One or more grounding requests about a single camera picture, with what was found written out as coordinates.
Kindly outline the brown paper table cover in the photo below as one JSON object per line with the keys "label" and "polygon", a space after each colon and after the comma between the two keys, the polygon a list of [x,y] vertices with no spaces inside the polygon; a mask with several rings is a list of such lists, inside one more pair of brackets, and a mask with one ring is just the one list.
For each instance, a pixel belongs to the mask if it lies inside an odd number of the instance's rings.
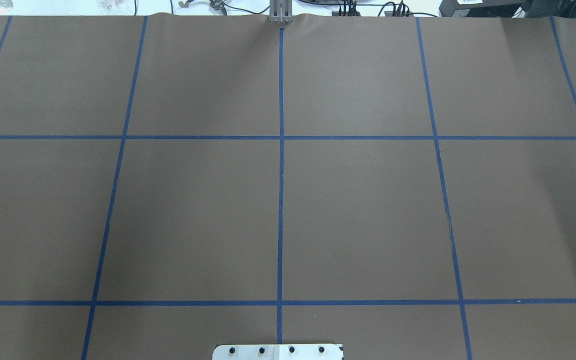
{"label": "brown paper table cover", "polygon": [[0,360],[576,360],[576,20],[0,16]]}

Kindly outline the black box device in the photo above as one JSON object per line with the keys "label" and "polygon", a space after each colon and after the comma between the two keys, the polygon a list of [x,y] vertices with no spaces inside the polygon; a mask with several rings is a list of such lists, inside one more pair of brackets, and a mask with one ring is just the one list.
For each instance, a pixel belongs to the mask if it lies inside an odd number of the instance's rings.
{"label": "black box device", "polygon": [[442,18],[512,18],[524,0],[442,0]]}

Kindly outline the aluminium frame post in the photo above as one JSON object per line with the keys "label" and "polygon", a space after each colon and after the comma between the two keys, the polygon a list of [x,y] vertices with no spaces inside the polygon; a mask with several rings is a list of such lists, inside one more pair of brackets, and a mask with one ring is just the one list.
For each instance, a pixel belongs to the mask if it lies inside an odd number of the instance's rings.
{"label": "aluminium frame post", "polygon": [[269,22],[273,24],[289,24],[293,22],[292,0],[270,0]]}

